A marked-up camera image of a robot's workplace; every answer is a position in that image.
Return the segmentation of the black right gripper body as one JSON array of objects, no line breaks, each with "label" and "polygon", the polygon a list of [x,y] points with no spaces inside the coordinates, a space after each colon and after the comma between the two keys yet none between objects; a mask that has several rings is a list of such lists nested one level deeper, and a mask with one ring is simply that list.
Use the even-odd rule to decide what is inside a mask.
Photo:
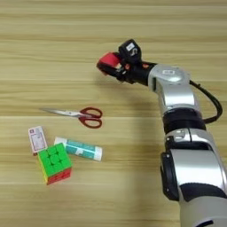
[{"label": "black right gripper body", "polygon": [[148,75],[156,66],[156,63],[142,61],[136,64],[130,64],[126,61],[120,62],[117,79],[120,82],[127,82],[130,84],[140,83],[144,86],[148,85]]}]

